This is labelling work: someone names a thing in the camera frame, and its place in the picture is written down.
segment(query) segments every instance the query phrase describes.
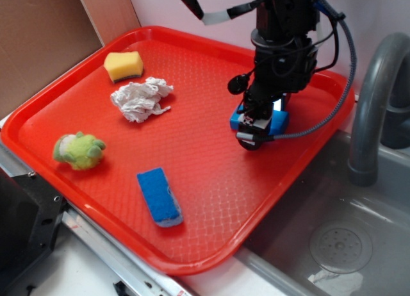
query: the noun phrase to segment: red tray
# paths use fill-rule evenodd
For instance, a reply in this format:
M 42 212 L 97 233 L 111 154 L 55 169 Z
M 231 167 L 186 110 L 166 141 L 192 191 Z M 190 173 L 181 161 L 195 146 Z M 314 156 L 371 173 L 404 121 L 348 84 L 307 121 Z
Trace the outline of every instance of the red tray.
M 171 105 L 144 123 L 128 122 L 110 94 L 103 62 L 111 51 L 137 50 L 144 82 L 163 78 Z M 353 107 L 350 93 L 339 114 L 319 131 L 243 149 L 229 128 L 241 101 L 227 82 L 248 72 L 254 52 L 161 27 L 131 31 L 70 70 L 23 104 L 1 130 L 3 142 L 71 203 L 148 264 L 171 275 L 207 270 L 231 256 L 337 130 Z M 287 132 L 307 129 L 334 108 L 345 79 L 316 74 L 288 105 Z M 78 172 L 52 159 L 64 134 L 82 131 L 106 142 L 103 161 Z M 162 167 L 184 222 L 161 228 L 151 219 L 136 174 Z

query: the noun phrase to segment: sink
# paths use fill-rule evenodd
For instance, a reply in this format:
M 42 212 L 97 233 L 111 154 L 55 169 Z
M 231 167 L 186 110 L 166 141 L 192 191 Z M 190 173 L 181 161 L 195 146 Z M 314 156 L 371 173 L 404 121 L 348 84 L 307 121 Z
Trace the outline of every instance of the sink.
M 348 180 L 337 132 L 244 247 L 310 295 L 409 295 L 410 156 L 380 147 L 379 178 Z

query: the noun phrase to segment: white cloth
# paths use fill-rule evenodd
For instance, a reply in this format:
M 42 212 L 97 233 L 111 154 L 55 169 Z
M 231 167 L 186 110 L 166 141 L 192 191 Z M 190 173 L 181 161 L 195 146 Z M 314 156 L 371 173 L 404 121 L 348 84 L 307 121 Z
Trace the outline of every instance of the white cloth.
M 111 102 L 120 108 L 125 118 L 142 123 L 151 114 L 161 115 L 171 106 L 161 108 L 159 101 L 166 97 L 173 86 L 167 86 L 164 79 L 149 77 L 145 83 L 129 83 L 111 94 Z

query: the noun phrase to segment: cardboard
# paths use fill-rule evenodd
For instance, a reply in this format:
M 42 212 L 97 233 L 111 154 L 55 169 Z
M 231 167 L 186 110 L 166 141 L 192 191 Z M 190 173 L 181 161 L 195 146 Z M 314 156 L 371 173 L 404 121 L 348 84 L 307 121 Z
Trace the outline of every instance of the cardboard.
M 102 45 L 80 0 L 0 0 L 0 119 Z

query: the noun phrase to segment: green stuffed toy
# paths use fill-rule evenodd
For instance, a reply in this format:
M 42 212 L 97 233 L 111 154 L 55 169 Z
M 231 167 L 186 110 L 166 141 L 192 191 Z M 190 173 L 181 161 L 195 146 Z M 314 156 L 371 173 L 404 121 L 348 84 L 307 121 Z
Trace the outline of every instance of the green stuffed toy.
M 75 135 L 64 135 L 57 141 L 53 158 L 61 163 L 69 163 L 74 170 L 86 170 L 100 162 L 105 148 L 102 140 L 79 131 Z

